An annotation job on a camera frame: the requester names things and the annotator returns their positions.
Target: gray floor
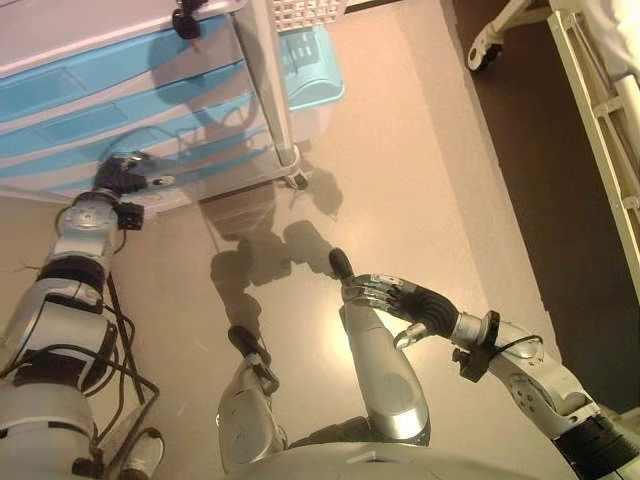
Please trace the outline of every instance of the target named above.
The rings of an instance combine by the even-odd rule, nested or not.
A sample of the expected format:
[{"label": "gray floor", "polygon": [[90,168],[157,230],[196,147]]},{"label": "gray floor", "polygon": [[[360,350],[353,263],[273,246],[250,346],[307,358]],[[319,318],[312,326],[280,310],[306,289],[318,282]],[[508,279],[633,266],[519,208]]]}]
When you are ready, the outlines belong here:
[{"label": "gray floor", "polygon": [[[331,26],[347,85],[329,131],[305,152],[311,189],[264,186],[161,214],[130,235],[114,277],[138,323],[141,371],[162,396],[157,478],[221,473],[215,413],[240,356],[231,323],[260,330],[282,382],[293,440],[363,413],[326,254],[401,275],[460,308],[554,333],[470,79],[439,2],[407,0]],[[397,330],[400,324],[390,323]],[[487,377],[474,385],[451,346],[409,351],[428,397],[432,446],[542,478],[570,478],[551,444]]]}]

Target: dark floor area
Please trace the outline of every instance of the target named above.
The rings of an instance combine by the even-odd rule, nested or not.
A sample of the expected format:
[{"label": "dark floor area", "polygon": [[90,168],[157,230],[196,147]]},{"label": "dark floor area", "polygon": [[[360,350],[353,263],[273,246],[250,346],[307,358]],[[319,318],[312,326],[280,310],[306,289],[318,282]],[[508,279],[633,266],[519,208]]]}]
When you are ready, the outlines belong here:
[{"label": "dark floor area", "polygon": [[[468,48],[506,0],[453,0]],[[509,32],[474,83],[563,361],[600,402],[640,403],[639,309],[546,23]]]}]

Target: hospital bed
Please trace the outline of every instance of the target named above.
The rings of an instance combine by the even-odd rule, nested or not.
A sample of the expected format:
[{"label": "hospital bed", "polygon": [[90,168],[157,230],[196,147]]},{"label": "hospital bed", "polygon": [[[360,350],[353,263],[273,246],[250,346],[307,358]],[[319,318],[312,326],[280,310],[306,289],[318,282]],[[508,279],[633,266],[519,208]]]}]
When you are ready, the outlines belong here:
[{"label": "hospital bed", "polygon": [[510,28],[547,21],[591,143],[640,299],[640,1],[511,0],[476,37],[473,72],[502,52]]}]

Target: white basket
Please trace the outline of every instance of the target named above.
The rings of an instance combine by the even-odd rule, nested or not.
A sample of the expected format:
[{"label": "white basket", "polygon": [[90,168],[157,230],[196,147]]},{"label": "white basket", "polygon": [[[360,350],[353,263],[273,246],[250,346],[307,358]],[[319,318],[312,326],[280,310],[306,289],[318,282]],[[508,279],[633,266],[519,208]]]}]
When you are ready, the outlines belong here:
[{"label": "white basket", "polygon": [[278,31],[331,23],[344,15],[347,0],[273,0]]}]

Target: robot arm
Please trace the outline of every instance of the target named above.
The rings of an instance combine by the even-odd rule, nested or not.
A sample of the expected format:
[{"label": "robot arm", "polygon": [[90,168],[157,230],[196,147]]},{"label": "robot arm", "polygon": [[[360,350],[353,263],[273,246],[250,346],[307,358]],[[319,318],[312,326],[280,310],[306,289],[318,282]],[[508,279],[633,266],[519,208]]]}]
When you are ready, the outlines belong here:
[{"label": "robot arm", "polygon": [[450,339],[461,376],[477,382],[489,371],[500,379],[579,478],[640,479],[637,449],[601,415],[576,377],[545,353],[541,337],[500,321],[496,312],[482,319],[459,312],[438,293],[387,275],[343,280],[343,298],[411,322],[396,337],[397,348],[429,335]]},{"label": "robot arm", "polygon": [[[0,477],[97,478],[101,462],[84,393],[103,377],[116,329],[101,315],[119,229],[142,227],[121,196],[171,177],[133,172],[143,154],[113,155],[94,188],[64,212],[36,282],[0,337]],[[67,348],[54,346],[64,345]]]}]

